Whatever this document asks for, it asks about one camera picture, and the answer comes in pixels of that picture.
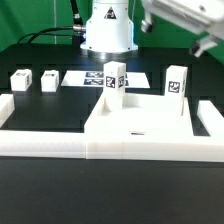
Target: tall white block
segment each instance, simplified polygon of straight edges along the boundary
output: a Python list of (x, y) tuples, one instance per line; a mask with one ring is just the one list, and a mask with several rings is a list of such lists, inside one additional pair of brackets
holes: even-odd
[(122, 109), (125, 94), (125, 76), (125, 63), (111, 61), (104, 64), (104, 103), (109, 111)]
[(14, 111), (13, 94), (2, 94), (0, 96), (0, 128)]
[(177, 115), (182, 115), (187, 81), (187, 67), (171, 65), (166, 71), (165, 96), (171, 100)]

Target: white rectangular block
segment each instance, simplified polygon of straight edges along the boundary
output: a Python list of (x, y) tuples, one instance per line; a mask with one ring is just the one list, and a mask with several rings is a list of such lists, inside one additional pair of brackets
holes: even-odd
[(172, 98), (173, 107), (182, 115), (187, 81), (187, 67), (171, 65), (166, 71), (165, 96)]
[(12, 91), (26, 91), (32, 84), (32, 71), (30, 69), (19, 69), (11, 77)]
[(111, 61), (104, 64), (105, 106), (109, 111), (122, 109), (122, 98), (125, 94), (126, 64)]
[(197, 115), (211, 137), (224, 137), (224, 118), (209, 100), (200, 100)]
[(42, 92), (56, 92), (59, 84), (59, 72), (55, 70), (45, 71), (41, 77)]
[(198, 136), (89, 136), (86, 158), (224, 162), (224, 140)]
[(81, 133), (0, 131), (0, 156), (85, 158)]
[(12, 94), (2, 94), (0, 96), (0, 128), (14, 111), (14, 98)]

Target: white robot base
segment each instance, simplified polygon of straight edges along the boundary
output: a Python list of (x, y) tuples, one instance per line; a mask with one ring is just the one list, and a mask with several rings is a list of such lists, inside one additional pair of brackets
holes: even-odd
[(93, 14), (86, 24), (86, 42), (81, 52), (94, 58), (119, 59), (136, 56), (133, 22), (128, 17), (128, 0), (94, 0)]

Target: black table surface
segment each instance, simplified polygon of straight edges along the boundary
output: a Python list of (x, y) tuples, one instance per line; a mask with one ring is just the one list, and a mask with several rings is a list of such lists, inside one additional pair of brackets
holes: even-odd
[[(186, 96), (195, 135), (207, 135), (196, 116), (200, 99), (224, 114), (224, 66), (208, 54), (196, 59), (186, 49), (141, 48), (120, 60), (128, 72), (145, 72), (150, 89), (163, 94), (170, 65), (189, 68)], [(3, 130), (83, 132), (102, 88), (62, 87), (42, 93), (45, 70), (102, 71), (103, 64), (68, 45), (13, 45), (0, 53), (0, 94), (12, 93), (9, 78), (31, 69), (32, 86), (13, 92), (16, 110)], [(118, 161), (0, 158), (0, 223), (224, 222), (224, 164), (173, 161)]]

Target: white block with marker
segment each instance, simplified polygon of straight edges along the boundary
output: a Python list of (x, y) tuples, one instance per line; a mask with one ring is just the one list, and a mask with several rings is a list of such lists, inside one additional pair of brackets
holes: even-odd
[(45, 71), (41, 77), (42, 92), (56, 92), (59, 84), (59, 72), (55, 70)]
[(104, 103), (109, 111), (122, 109), (125, 94), (125, 76), (125, 63), (111, 61), (104, 64)]
[(30, 69), (19, 69), (11, 77), (12, 91), (26, 91), (32, 84), (32, 71)]
[(182, 115), (187, 81), (187, 67), (171, 65), (166, 71), (165, 97), (171, 100), (177, 115)]

